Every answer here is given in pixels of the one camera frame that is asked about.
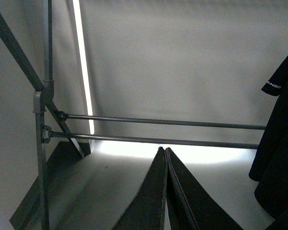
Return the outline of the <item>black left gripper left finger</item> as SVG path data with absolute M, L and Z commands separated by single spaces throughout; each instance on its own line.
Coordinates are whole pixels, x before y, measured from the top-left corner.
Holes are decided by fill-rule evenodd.
M 132 202 L 114 225 L 114 230 L 163 230 L 168 162 L 160 147 Z

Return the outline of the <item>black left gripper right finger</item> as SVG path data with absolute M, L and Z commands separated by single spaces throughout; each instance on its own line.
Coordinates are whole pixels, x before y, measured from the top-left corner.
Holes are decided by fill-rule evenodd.
M 204 190 L 171 148 L 168 160 L 167 205 L 172 230 L 241 230 Z

